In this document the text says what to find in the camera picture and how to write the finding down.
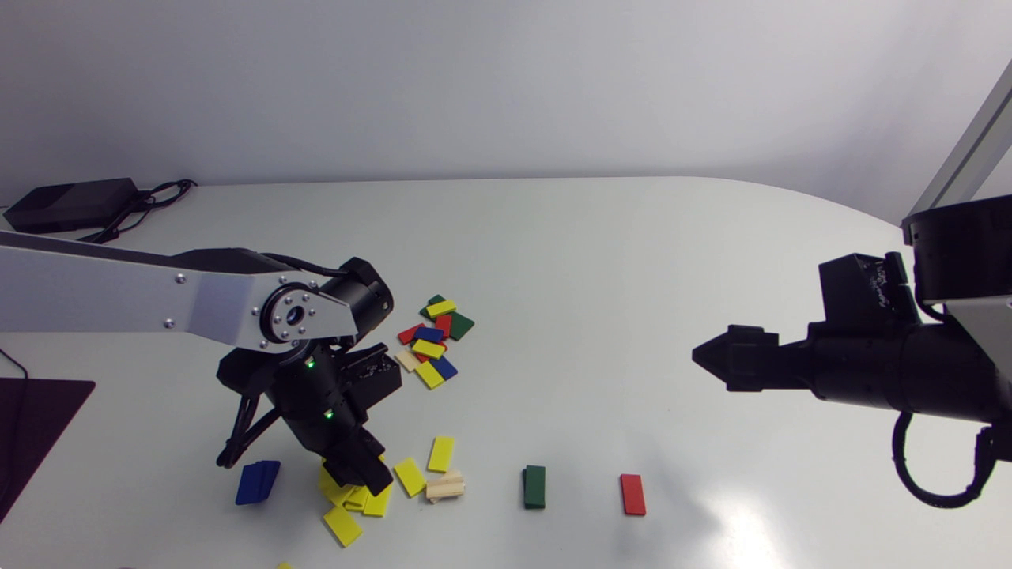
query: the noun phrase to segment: red block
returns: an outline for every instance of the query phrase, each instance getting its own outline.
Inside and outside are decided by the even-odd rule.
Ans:
[[[647,515],[647,502],[643,498],[643,479],[639,474],[623,474],[618,479],[622,483],[622,503],[626,515]]]
[[[443,339],[445,340],[449,336],[449,323],[452,317],[448,314],[436,317],[436,328],[443,331]]]
[[[421,328],[422,326],[425,326],[425,324],[419,324],[418,326],[412,326],[411,328],[408,328],[407,330],[398,334],[397,339],[401,340],[402,344],[411,343],[411,340],[415,338],[415,330]]]

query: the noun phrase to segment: power cord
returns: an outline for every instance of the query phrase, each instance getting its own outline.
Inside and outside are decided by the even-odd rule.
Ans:
[[[0,486],[0,500],[7,496],[7,491],[10,489],[10,480],[14,477],[14,446],[17,443],[17,427],[21,423],[21,409],[24,408],[24,397],[28,393],[28,382],[31,377],[28,375],[28,371],[21,365],[21,362],[10,356],[9,353],[0,349],[0,355],[7,358],[8,361],[16,365],[21,370],[21,374],[24,375],[24,381],[21,382],[21,395],[18,397],[17,410],[14,411],[14,426],[11,429],[11,439],[10,439],[10,454],[7,457],[7,469],[3,477],[3,485]]]
[[[907,458],[904,456],[907,445],[907,428],[910,426],[912,413],[902,412],[893,427],[893,462],[896,464],[896,473],[900,475],[900,481],[910,490],[915,498],[936,508],[957,508],[962,507],[977,498],[981,497],[984,485],[988,483],[988,478],[995,470],[994,427],[987,426],[981,429],[977,435],[977,450],[974,455],[974,480],[966,486],[966,489],[958,494],[944,495],[934,494],[921,488],[914,482],[907,470]]]
[[[183,195],[186,194],[186,192],[190,190],[190,188],[192,188],[195,185],[200,185],[200,184],[196,183],[195,181],[189,178],[183,178],[181,180],[175,180],[159,184],[147,191],[141,191],[138,193],[137,198],[130,206],[124,208],[123,211],[120,212],[118,216],[116,216],[116,219],[114,219],[112,223],[110,223],[101,231],[92,233],[91,235],[86,235],[78,239],[78,241],[83,241],[85,243],[99,243],[99,244],[112,241],[113,239],[119,237],[119,235],[126,233],[128,231],[141,225],[141,223],[144,222],[144,220],[147,219],[148,215],[151,214],[153,211],[161,210],[162,208],[168,208],[169,206],[178,201]],[[157,194],[172,187],[178,188],[176,193],[174,193],[169,197],[166,197],[165,199],[158,200]],[[133,224],[122,229],[119,228],[119,226],[124,221],[126,221],[126,218],[129,218],[134,214],[141,214],[141,213],[143,213],[144,215],[141,216],[139,220],[137,220]]]

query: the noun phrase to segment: black cable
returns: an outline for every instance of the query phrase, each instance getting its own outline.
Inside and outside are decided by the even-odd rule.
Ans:
[[[893,463],[896,465],[896,473],[900,476],[900,481],[910,490],[915,498],[937,508],[957,508],[962,507],[981,496],[984,485],[988,483],[988,478],[995,470],[996,459],[992,452],[994,438],[992,436],[993,427],[984,427],[977,435],[977,449],[974,453],[974,480],[966,486],[966,489],[958,494],[944,495],[934,494],[921,488],[914,482],[907,470],[907,458],[904,456],[907,445],[907,427],[913,414],[909,412],[900,413],[893,427]]]
[[[119,237],[120,234],[128,232],[136,228],[137,226],[141,225],[141,223],[148,217],[148,215],[152,211],[160,210],[162,208],[167,208],[178,201],[183,195],[186,194],[186,192],[190,190],[190,188],[192,188],[195,185],[199,184],[197,184],[195,181],[189,178],[183,178],[180,180],[159,184],[155,186],[153,189],[147,191],[138,192],[137,196],[138,199],[135,199],[129,207],[124,208],[123,211],[120,212],[119,215],[116,216],[116,218],[112,220],[112,222],[109,225],[105,226],[98,232],[81,237],[80,239],[78,239],[78,241],[83,241],[85,243],[99,243],[99,244],[112,241],[113,239]],[[155,197],[156,194],[161,193],[172,187],[178,188],[176,193],[173,194],[172,196],[162,200],[158,200]],[[143,216],[141,216],[141,219],[139,219],[137,222],[135,222],[134,224],[132,224],[126,228],[119,229],[119,225],[122,224],[124,221],[126,221],[126,218],[129,218],[134,214],[141,214],[141,213],[144,214]]]
[[[10,455],[7,457],[7,472],[4,475],[3,487],[0,488],[0,500],[7,496],[7,491],[10,489],[10,480],[14,477],[14,449],[17,446],[17,431],[18,426],[21,424],[21,410],[24,408],[24,398],[28,393],[28,382],[31,377],[28,375],[28,371],[21,365],[21,362],[10,356],[9,353],[0,349],[0,354],[7,358],[11,363],[17,365],[21,370],[21,374],[24,375],[24,380],[21,382],[21,395],[17,399],[17,410],[14,412],[14,427],[11,429],[10,438]]]
[[[317,274],[322,274],[324,276],[344,276],[348,274],[348,271],[340,268],[327,268],[320,266],[318,264],[313,264],[309,261],[304,261],[303,259],[297,259],[296,257],[289,257],[287,255],[278,255],[277,253],[260,253],[261,255],[267,257],[268,259],[273,259],[278,262],[282,262],[288,266],[294,268],[301,268],[303,270],[308,270],[310,272],[315,272]]]

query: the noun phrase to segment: yellow block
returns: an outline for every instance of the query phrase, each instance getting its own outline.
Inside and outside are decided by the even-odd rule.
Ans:
[[[365,486],[355,486],[351,494],[344,499],[344,509],[348,511],[362,511],[369,501],[369,489]]]
[[[415,368],[418,368],[422,363],[417,357],[415,357],[415,354],[412,353],[410,349],[398,352],[395,357],[397,357],[397,360],[401,362],[401,365],[404,365],[404,369],[407,370],[409,374],[414,372]]]
[[[436,369],[432,367],[432,362],[430,361],[422,363],[421,365],[415,369],[415,372],[418,372],[418,377],[421,378],[423,382],[425,382],[425,385],[429,386],[430,390],[436,389],[437,387],[441,386],[443,382],[446,381],[442,379],[442,376],[439,375],[439,372],[436,372]]]
[[[436,303],[434,305],[429,305],[425,307],[425,311],[429,313],[429,316],[435,318],[437,316],[442,316],[444,314],[449,314],[456,310],[456,304],[453,301],[443,301],[441,303]]]
[[[408,493],[408,496],[414,498],[419,492],[425,489],[425,477],[422,476],[422,471],[418,470],[415,459],[408,457],[394,467],[394,472],[397,473],[397,477],[401,480],[401,484],[404,485],[404,490]]]
[[[374,515],[376,517],[387,515],[387,505],[390,503],[390,494],[393,490],[394,485],[391,484],[383,492],[380,492],[378,496],[369,494],[369,501],[365,502],[365,509],[362,510],[362,515]]]
[[[324,514],[323,520],[344,547],[350,546],[351,542],[362,535],[362,529],[359,527],[358,522],[348,513],[348,510],[341,506],[334,506],[334,509]]]
[[[411,351],[439,359],[442,357],[442,352],[446,351],[446,348],[428,340],[415,340],[415,343],[411,344]]]
[[[453,437],[437,436],[432,441],[432,454],[429,455],[429,470],[446,472],[449,470],[449,458],[453,456]]]

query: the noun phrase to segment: stack of blocks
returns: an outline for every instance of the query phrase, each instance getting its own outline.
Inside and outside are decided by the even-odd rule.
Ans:
[[[398,361],[408,373],[415,372],[430,390],[456,376],[456,368],[444,354],[446,338],[459,341],[475,326],[475,321],[456,312],[456,304],[439,295],[429,299],[421,315],[435,323],[434,327],[418,324],[397,335],[402,344],[411,344],[397,354]]]
[[[323,516],[323,520],[341,545],[348,547],[362,535],[361,526],[350,512],[357,511],[362,515],[374,517],[387,515],[387,506],[390,504],[393,489],[394,485],[391,484],[377,496],[373,496],[365,486],[351,484],[341,486],[334,481],[327,469],[321,466],[320,491],[334,504],[334,507]]]

